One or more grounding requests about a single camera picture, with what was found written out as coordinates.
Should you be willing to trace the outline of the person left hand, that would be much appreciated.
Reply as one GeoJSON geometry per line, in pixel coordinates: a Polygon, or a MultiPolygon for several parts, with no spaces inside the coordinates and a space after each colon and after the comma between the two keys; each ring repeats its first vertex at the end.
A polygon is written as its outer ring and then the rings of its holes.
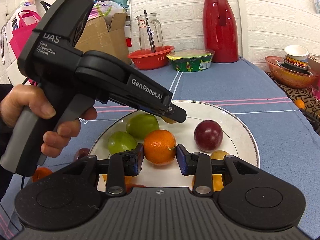
{"type": "MultiPolygon", "coordinates": [[[[1,101],[1,119],[10,128],[14,127],[25,106],[43,119],[50,119],[56,114],[42,89],[17,85],[1,101]]],[[[79,135],[80,128],[80,120],[75,119],[60,124],[56,132],[46,132],[43,136],[41,152],[48,157],[58,157],[70,139],[79,135]]]]}

